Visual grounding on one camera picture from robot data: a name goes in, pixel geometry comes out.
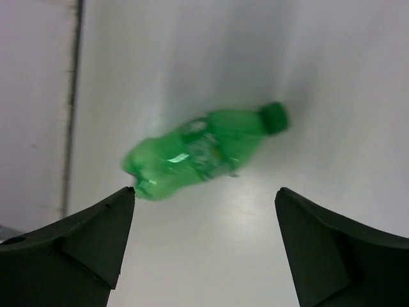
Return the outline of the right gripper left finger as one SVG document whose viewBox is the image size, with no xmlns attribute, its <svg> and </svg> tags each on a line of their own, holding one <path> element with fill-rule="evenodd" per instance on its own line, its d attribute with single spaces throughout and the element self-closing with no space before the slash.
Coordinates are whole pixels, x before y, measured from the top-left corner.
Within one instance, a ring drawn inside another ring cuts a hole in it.
<svg viewBox="0 0 409 307">
<path fill-rule="evenodd" d="M 134 189 L 1 243 L 1 306 L 107 306 L 121 273 Z"/>
</svg>

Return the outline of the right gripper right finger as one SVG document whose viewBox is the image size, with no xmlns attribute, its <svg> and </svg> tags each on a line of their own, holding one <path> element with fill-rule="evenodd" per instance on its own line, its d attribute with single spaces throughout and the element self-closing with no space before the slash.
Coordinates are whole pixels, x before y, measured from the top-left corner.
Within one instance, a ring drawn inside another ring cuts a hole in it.
<svg viewBox="0 0 409 307">
<path fill-rule="evenodd" d="M 301 306 L 408 306 L 407 238 L 286 187 L 277 193 L 275 209 Z"/>
</svg>

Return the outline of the green plastic bottle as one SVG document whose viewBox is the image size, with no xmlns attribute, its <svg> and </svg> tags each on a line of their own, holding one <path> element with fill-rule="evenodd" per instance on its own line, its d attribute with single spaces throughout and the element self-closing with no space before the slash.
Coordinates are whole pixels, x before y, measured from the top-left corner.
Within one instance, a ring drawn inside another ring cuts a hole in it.
<svg viewBox="0 0 409 307">
<path fill-rule="evenodd" d="M 135 196 L 161 201 L 180 189 L 234 176 L 269 136 L 289 127 L 280 102 L 259 109 L 221 109 L 194 118 L 129 150 L 122 169 L 134 178 Z"/>
</svg>

